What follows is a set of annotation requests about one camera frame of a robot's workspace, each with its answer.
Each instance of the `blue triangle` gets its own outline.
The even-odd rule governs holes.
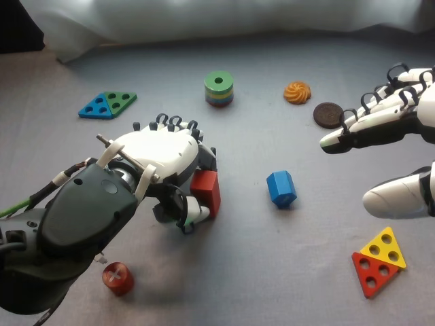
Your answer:
[[[90,101],[79,111],[79,117],[84,119],[113,119],[109,105],[103,93]]]

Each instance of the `white curtain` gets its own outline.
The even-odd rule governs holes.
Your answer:
[[[107,43],[144,43],[261,31],[354,31],[375,24],[420,32],[430,0],[22,0],[57,56]]]

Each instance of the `gray table surface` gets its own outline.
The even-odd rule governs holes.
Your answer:
[[[373,185],[431,164],[420,136],[388,146],[328,156],[328,133],[313,121],[325,101],[359,107],[398,62],[431,67],[434,44],[405,33],[261,35],[101,48],[62,65],[50,51],[0,56],[0,207],[36,192],[62,169],[98,157],[108,138],[146,125],[158,113],[195,119],[217,148],[222,205],[215,221],[191,236],[158,224],[148,199],[106,248],[136,286],[114,297],[92,264],[47,326],[434,325],[435,220],[377,219],[362,206]],[[204,101],[203,78],[234,77],[234,103]],[[302,106],[282,93],[303,80],[313,97]],[[112,121],[77,112],[99,92],[136,92]],[[266,178],[288,170],[298,199],[279,211]],[[393,227],[408,268],[366,300],[351,261],[384,227]],[[36,316],[0,310],[0,325],[32,325]]]

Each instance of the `triangular toy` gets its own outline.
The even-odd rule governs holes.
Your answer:
[[[79,116],[86,119],[113,119],[109,104],[104,94],[99,94],[79,111]]]
[[[374,296],[399,273],[399,267],[361,253],[353,253],[352,260],[366,298]]]
[[[104,92],[111,114],[118,117],[137,98],[136,93]]]
[[[373,257],[401,268],[406,267],[405,259],[400,252],[393,230],[385,228],[360,251],[363,255]]]

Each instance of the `red cylinder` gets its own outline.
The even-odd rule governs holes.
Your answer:
[[[124,295],[133,288],[135,280],[123,263],[112,263],[103,271],[104,284],[117,296]]]

